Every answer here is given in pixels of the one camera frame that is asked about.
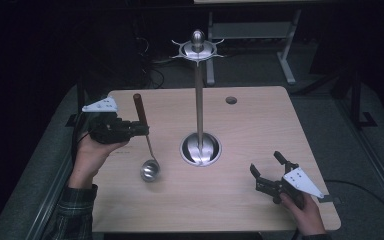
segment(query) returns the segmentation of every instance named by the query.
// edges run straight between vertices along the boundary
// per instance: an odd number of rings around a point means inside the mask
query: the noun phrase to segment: round metal base
[[[203,134],[202,150],[198,148],[198,134],[192,133],[183,139],[180,144],[180,153],[185,162],[197,166],[205,167],[215,163],[221,154],[220,141],[211,134]]]

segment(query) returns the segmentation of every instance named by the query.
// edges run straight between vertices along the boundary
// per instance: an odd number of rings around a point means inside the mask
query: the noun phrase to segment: metal frame
[[[301,9],[295,11],[292,22],[270,23],[214,23],[213,13],[209,13],[208,41],[213,39],[244,39],[244,38],[285,38],[286,44],[283,51],[277,53],[277,57],[285,74],[286,81],[290,85],[296,83],[294,75],[289,67],[287,57],[295,36]],[[207,64],[207,86],[214,86],[214,64],[209,59]]]

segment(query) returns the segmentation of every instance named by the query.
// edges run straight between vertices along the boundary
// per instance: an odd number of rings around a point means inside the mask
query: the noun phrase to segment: gray floor
[[[293,86],[286,83],[277,61],[276,51],[281,49],[281,43],[268,43],[265,48],[249,47],[246,50],[221,49],[229,57],[214,60],[215,87],[280,85],[289,92],[302,89],[322,77],[308,74],[316,48],[315,43],[293,45],[288,57],[297,80],[297,84]],[[194,87],[191,63],[176,60],[155,64],[155,69],[164,76],[163,88]],[[152,72],[157,85],[161,83],[161,74]],[[384,110],[376,94],[363,86],[361,110],[370,112],[378,127],[356,131],[348,118],[346,107],[349,105],[349,100],[337,101],[329,95],[333,83],[328,83],[306,96],[291,97],[315,159],[325,179],[357,184],[384,201],[384,189],[371,161],[375,155],[384,166]],[[49,197],[45,190],[54,186],[55,182],[63,180],[58,174],[61,172],[61,166],[66,164],[62,159],[66,158],[71,137],[71,128],[64,125],[70,114],[75,112],[76,91],[72,89],[56,111],[1,215],[0,239],[37,239],[41,235],[41,228],[31,226],[43,226],[48,216],[46,214],[37,216],[37,212],[53,207],[43,202],[43,199]],[[362,143],[362,139],[370,142],[370,146]],[[326,184],[335,199],[335,206],[342,222],[339,230],[331,232],[334,239],[384,239],[384,205],[358,187],[335,182]],[[47,230],[53,223],[53,220],[49,221]],[[291,231],[263,232],[261,235],[258,233],[121,234],[106,235],[105,239],[261,239],[261,237],[290,239],[292,235]],[[95,237],[104,238],[102,234],[96,234]]]
[[[266,48],[246,51],[235,49],[227,53],[239,54],[214,59],[215,87],[280,85],[294,92],[322,77],[308,74],[317,44],[295,44],[288,61],[297,83],[288,85],[276,57],[281,44],[267,44]],[[194,86],[190,63],[175,61],[156,69],[164,74],[164,88]],[[357,184],[384,201],[384,190],[370,161],[370,153],[361,143],[362,138],[367,140],[384,166],[383,107],[376,94],[363,85],[361,111],[370,112],[378,127],[356,131],[348,117],[350,100],[334,100],[329,94],[333,84],[334,81],[306,96],[291,97],[320,170],[325,179]],[[356,186],[338,182],[326,184],[342,221],[341,228],[331,233],[334,239],[384,239],[384,205]],[[293,232],[261,234],[264,239],[290,239]],[[243,237],[254,239],[255,236]]]

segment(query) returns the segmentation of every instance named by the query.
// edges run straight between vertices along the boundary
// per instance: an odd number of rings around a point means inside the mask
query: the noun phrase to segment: ladle handle
[[[142,96],[139,93],[133,95],[133,100],[135,101],[136,112],[138,112],[139,122],[143,125],[148,126],[146,121],[145,109],[143,107]]]

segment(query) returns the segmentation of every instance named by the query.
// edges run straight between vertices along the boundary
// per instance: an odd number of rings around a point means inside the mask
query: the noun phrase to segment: desk
[[[217,162],[194,167],[180,154],[183,138],[196,132],[195,90],[113,91],[119,117],[137,121],[133,94],[142,95],[154,155],[161,175],[145,183],[140,167],[150,154],[145,137],[134,137],[113,152],[95,177],[98,196],[95,232],[278,231],[295,229],[289,213],[268,195],[255,191],[249,171],[280,180],[284,173],[273,157],[280,151],[299,163],[329,194],[286,90],[282,87],[204,89],[204,131],[222,144]],[[237,98],[229,105],[226,97]],[[323,221],[336,230],[333,203],[319,204]]]

